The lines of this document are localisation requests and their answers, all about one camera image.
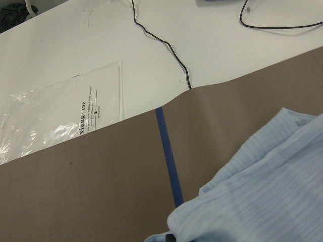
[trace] plastic packaging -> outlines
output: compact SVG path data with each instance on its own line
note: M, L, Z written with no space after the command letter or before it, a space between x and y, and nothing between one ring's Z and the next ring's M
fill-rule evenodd
M0 164L123 119L121 62L11 95L0 110Z

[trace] light blue cloth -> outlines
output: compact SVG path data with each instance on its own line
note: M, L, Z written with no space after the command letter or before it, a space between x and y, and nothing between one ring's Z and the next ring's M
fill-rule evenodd
M282 109L168 226L177 242L323 241L323 114Z

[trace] black cable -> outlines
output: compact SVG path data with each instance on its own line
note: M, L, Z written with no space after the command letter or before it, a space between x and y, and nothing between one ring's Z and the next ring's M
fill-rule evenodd
M248 27L248 28L253 28L253 29L299 29L299 28L308 28L308 27L313 27L313 26L317 26L317 25L320 25L320 24L323 24L323 21L322 22L318 22L318 23L315 23L315 24L309 24L309 25L300 25L300 26L290 26L290 27L261 27L261 26L252 26L252 25L248 25L248 24L245 24L243 21L242 21L242 14L243 14L243 11L247 5L247 2L248 0L246 0L246 2L244 3L242 9L241 9L241 13L240 13L240 23L245 26L245 27Z
M189 79L189 76L188 76L188 70L187 70L186 66L181 62L181 60L177 57L177 55L176 55L175 51L173 50L171 44L169 44L165 40L162 40L162 39L158 38L156 35L150 33L149 31L146 30L146 28L142 24L140 24L140 23L137 22L137 20L136 20L136 12L135 12L135 4L133 3L133 0L131 0L131 2L132 2L132 10L133 10L133 20L134 20L135 24L138 25L138 26L140 26L143 29L143 31L145 31L145 33L151 35L152 37L154 37L158 41L160 41L160 42L162 42L162 43L164 43L164 44L166 44L168 46L168 48L173 53L173 56L175 57L175 59L178 61L178 63L181 65L181 67L183 67L183 69L185 70L186 81L187 81L188 88L189 89L192 89L191 83L190 83L190 79Z

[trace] blue painter's tape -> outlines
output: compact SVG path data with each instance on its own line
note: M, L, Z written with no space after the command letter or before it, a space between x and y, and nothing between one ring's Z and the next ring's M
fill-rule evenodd
M169 174L170 181L171 181L175 207L178 207L184 202L184 199L183 199L183 195L182 195L180 181L179 181L179 178L177 175L177 170L176 170L176 166L175 166L175 161L174 161L170 138L168 136L168 131L167 131L167 126L166 126L166 122L165 122L163 108L159 107L155 110L155 112L156 112L161 142L163 143L163 149L164 149L168 174Z

